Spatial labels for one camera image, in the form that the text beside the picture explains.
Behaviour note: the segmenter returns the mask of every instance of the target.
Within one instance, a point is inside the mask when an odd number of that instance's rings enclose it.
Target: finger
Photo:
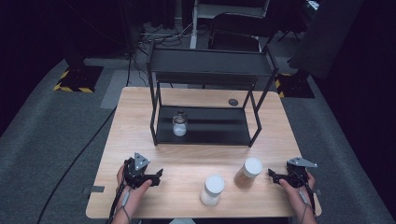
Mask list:
[[[124,165],[122,165],[122,166],[120,167],[119,172],[117,173],[117,183],[119,183],[119,184],[120,184],[121,181],[122,181],[123,168],[124,168]]]
[[[294,190],[294,188],[285,179],[280,179],[279,184],[280,186],[282,186],[283,189],[285,189],[286,192],[291,192],[292,190]]]
[[[309,188],[313,189],[314,186],[315,186],[316,180],[315,180],[315,178],[311,175],[311,173],[309,173],[309,172],[306,172],[306,173],[308,174],[308,185],[309,185]]]
[[[146,180],[136,191],[139,192],[139,194],[143,195],[148,188],[151,186],[152,180]]]

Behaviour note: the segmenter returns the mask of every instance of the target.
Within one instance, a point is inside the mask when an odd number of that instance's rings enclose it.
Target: black equipment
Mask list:
[[[268,169],[268,175],[273,178],[274,183],[279,184],[280,179],[288,181],[288,183],[298,189],[300,187],[305,187],[308,191],[308,196],[311,201],[312,210],[315,213],[315,201],[314,201],[314,191],[308,185],[308,173],[306,172],[306,167],[318,167],[316,163],[305,160],[301,157],[296,157],[286,162],[286,168],[288,170],[287,175],[279,175],[273,170]]]
[[[146,180],[152,180],[151,187],[159,186],[163,175],[163,169],[157,172],[156,175],[145,175],[145,171],[148,168],[149,160],[140,155],[139,153],[134,154],[134,158],[124,162],[123,175],[126,184],[132,189],[139,188]]]
[[[113,204],[111,205],[110,215],[106,223],[113,221],[113,216],[116,211],[117,203],[119,202],[122,191],[125,189],[124,182],[132,189],[139,188],[146,180],[151,180],[151,187],[159,186],[163,175],[163,169],[157,172],[156,175],[145,175],[145,171],[148,168],[149,159],[140,155],[139,153],[134,154],[134,158],[125,160],[124,168],[122,172],[122,180],[117,190],[116,197],[114,198]]]

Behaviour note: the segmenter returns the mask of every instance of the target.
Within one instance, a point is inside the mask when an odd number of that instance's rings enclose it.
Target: cylindrical container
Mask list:
[[[173,131],[176,136],[183,136],[187,131],[187,113],[178,110],[173,117]]]
[[[236,173],[233,182],[241,189],[249,189],[256,176],[262,172],[262,162],[257,158],[248,158]]]
[[[204,205],[215,206],[220,200],[220,194],[224,190],[224,179],[220,175],[212,175],[206,179],[205,186],[201,191],[201,201]]]

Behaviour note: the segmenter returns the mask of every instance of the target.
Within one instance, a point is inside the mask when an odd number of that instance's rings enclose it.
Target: white lid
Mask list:
[[[248,158],[245,161],[243,171],[248,177],[256,177],[262,172],[262,162],[257,158]]]
[[[205,191],[212,197],[216,197],[224,190],[224,179],[220,175],[212,175],[206,179]]]

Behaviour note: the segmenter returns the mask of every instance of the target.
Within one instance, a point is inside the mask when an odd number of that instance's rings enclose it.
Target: black metal shelf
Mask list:
[[[173,133],[172,117],[178,109],[189,116],[187,132],[183,136]],[[239,108],[211,108],[169,106],[160,108],[156,138],[158,143],[248,145],[250,136],[245,111]]]
[[[262,126],[259,109],[278,70],[268,46],[263,52],[208,49],[158,49],[148,52],[148,83],[153,106],[150,129],[154,144],[208,144],[251,147]],[[156,76],[154,92],[153,76]],[[269,77],[258,103],[253,97],[257,77]],[[215,84],[245,86],[247,96],[241,107],[163,105],[160,83]],[[250,136],[245,108],[250,100],[257,131]],[[154,123],[157,116],[157,127]],[[173,133],[173,116],[178,109],[188,115],[187,132]]]

